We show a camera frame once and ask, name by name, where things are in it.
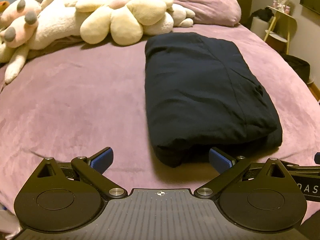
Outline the pink pillow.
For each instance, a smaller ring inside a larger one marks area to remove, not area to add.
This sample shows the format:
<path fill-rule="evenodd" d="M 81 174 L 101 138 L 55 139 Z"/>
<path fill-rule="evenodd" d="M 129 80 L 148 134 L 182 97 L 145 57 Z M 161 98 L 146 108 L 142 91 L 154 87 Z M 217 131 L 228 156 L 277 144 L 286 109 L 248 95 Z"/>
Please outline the pink pillow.
<path fill-rule="evenodd" d="M 194 23 L 234 27 L 240 23 L 241 8 L 237 0 L 174 0 L 195 12 Z"/>

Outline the black clothing on stool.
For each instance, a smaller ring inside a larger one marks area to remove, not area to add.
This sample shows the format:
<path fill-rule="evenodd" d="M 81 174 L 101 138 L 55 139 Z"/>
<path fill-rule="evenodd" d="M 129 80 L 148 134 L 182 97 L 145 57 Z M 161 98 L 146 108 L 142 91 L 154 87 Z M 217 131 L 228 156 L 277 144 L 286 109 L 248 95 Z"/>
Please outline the black clothing on stool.
<path fill-rule="evenodd" d="M 260 20 L 263 20 L 265 22 L 269 22 L 273 16 L 274 16 L 274 13 L 272 12 L 272 10 L 269 7 L 265 7 L 264 9 L 259 9 L 255 12 L 251 13 L 247 22 L 244 24 L 244 26 L 247 29 L 250 29 L 252 26 L 252 22 L 253 22 L 254 17 L 257 17 Z"/>

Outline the black bag on floor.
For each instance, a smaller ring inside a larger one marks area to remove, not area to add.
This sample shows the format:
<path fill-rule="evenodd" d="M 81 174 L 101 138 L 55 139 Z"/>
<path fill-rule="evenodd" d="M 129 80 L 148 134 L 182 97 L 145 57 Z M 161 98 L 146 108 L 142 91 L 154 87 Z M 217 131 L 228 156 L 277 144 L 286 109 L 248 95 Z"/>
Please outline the black bag on floor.
<path fill-rule="evenodd" d="M 310 64 L 292 55 L 280 54 L 297 75 L 307 84 L 310 77 Z"/>

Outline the white pink plush toy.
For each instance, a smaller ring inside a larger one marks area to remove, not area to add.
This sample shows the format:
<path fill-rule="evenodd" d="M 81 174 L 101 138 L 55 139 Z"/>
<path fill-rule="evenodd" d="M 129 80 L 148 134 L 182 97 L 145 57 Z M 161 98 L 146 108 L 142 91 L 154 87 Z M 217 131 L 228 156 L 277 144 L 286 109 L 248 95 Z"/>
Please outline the white pink plush toy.
<path fill-rule="evenodd" d="M 78 0 L 16 0 L 1 15 L 1 41 L 14 52 L 2 57 L 7 62 L 5 84 L 22 70 L 30 50 L 41 50 L 55 40 L 79 36 L 80 27 L 90 15 L 76 10 Z"/>

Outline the white round stool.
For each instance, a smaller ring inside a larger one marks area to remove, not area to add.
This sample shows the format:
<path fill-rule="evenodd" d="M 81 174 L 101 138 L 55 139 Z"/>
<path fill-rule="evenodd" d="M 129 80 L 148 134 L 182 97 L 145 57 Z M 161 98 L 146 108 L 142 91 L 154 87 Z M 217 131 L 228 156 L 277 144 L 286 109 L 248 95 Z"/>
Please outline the white round stool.
<path fill-rule="evenodd" d="M 259 17 L 253 17 L 250 31 L 263 40 L 269 27 L 270 22 L 263 21 Z"/>

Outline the yellow flower plush cushion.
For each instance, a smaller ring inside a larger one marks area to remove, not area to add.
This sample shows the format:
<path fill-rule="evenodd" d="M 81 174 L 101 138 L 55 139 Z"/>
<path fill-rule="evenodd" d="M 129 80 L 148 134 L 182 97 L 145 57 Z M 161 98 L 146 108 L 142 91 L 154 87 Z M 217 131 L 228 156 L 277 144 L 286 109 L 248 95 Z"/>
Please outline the yellow flower plush cushion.
<path fill-rule="evenodd" d="M 144 34 L 169 33 L 174 20 L 168 13 L 174 0 L 78 0 L 78 12 L 90 15 L 80 27 L 81 38 L 97 44 L 111 34 L 114 42 L 129 46 L 141 40 Z"/>

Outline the white fluffy plush toy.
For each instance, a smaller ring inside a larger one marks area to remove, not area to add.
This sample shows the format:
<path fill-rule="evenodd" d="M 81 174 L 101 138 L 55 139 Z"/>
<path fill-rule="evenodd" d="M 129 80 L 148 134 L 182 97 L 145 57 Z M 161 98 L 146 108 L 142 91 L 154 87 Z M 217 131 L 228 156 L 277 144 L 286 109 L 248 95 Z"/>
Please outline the white fluffy plush toy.
<path fill-rule="evenodd" d="M 170 33 L 174 27 L 190 28 L 193 26 L 195 12 L 179 4 L 173 4 L 157 23 L 143 27 L 144 34 L 155 36 Z"/>

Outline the navy blue zip jacket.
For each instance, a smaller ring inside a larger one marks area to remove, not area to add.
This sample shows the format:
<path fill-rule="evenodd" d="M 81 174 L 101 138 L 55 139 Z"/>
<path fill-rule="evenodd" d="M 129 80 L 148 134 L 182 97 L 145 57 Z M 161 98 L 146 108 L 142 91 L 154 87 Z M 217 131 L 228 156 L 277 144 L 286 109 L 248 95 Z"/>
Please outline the navy blue zip jacket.
<path fill-rule="evenodd" d="M 145 107 L 151 146 L 170 167 L 207 162 L 213 147 L 252 156 L 283 142 L 269 94 L 231 41 L 197 33 L 150 38 Z"/>

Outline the pink fleece bed blanket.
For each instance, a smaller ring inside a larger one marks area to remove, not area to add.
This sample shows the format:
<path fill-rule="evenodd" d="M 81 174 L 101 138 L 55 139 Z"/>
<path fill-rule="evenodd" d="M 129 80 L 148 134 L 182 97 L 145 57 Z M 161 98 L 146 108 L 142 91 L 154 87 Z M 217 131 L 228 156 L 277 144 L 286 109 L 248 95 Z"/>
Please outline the pink fleece bed blanket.
<path fill-rule="evenodd" d="M 270 95 L 283 143 L 263 152 L 313 165 L 319 151 L 319 104 L 271 47 L 239 25 L 196 24 L 190 31 L 234 42 Z M 132 188 L 196 189 L 216 176 L 209 164 L 163 165 L 148 139 L 145 114 L 145 40 L 128 47 L 110 38 L 81 43 L 29 61 L 1 92 L 1 204 L 13 210 L 19 190 L 45 157 L 69 162 L 105 148 L 114 151 L 110 180 Z"/>

